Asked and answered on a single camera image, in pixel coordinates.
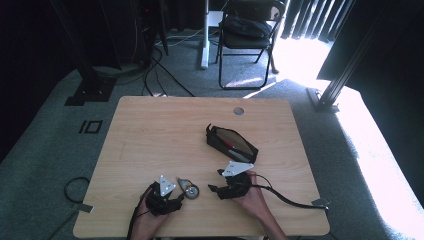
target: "white desk leg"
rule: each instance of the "white desk leg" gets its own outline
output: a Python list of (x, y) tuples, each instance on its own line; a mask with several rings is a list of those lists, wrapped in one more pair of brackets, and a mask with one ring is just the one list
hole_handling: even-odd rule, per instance
[(208, 62), (209, 62), (209, 23), (208, 23), (208, 16), (209, 16), (209, 0), (205, 0), (205, 35), (203, 38), (203, 51), (202, 51), (202, 69), (208, 68)]

